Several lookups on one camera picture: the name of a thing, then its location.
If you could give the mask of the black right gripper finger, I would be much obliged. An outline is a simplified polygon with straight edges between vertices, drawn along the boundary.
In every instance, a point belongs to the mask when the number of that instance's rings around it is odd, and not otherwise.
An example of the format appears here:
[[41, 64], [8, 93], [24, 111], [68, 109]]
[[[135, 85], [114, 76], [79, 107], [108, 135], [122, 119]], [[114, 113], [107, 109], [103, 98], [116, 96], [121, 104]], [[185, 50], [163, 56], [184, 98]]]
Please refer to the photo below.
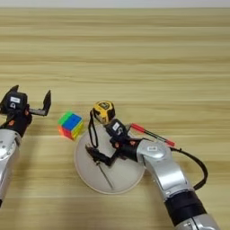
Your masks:
[[85, 149], [95, 162], [101, 162], [107, 166], [112, 166], [118, 158], [118, 152], [115, 152], [111, 157], [108, 157], [107, 155], [101, 153], [97, 148], [92, 146], [86, 145]]
[[145, 137], [142, 137], [142, 138], [130, 137], [128, 142], [130, 145], [139, 145], [139, 143], [143, 140], [152, 141], [149, 138], [145, 138]]

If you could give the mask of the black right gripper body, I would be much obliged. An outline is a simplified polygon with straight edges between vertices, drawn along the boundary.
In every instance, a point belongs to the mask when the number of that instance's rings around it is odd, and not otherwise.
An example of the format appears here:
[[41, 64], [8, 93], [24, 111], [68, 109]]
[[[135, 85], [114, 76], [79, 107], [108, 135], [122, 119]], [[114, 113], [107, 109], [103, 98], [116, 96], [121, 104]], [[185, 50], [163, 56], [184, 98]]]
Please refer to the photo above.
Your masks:
[[139, 145], [130, 145], [128, 140], [132, 137], [128, 133], [112, 136], [110, 142], [118, 152], [120, 158], [128, 158], [137, 162], [137, 148]]

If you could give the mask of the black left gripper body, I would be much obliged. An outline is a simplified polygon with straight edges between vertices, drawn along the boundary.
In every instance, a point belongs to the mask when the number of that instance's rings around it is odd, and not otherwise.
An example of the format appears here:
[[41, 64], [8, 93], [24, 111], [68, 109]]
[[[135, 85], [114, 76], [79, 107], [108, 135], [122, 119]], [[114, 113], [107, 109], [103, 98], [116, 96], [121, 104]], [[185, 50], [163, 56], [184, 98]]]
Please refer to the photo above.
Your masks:
[[27, 127], [32, 122], [32, 116], [47, 116], [49, 113], [49, 105], [45, 103], [42, 109], [32, 109], [29, 104], [22, 108], [13, 109], [9, 106], [0, 104], [0, 114], [6, 116], [6, 121], [0, 125], [0, 129], [9, 129], [17, 132], [23, 137]]

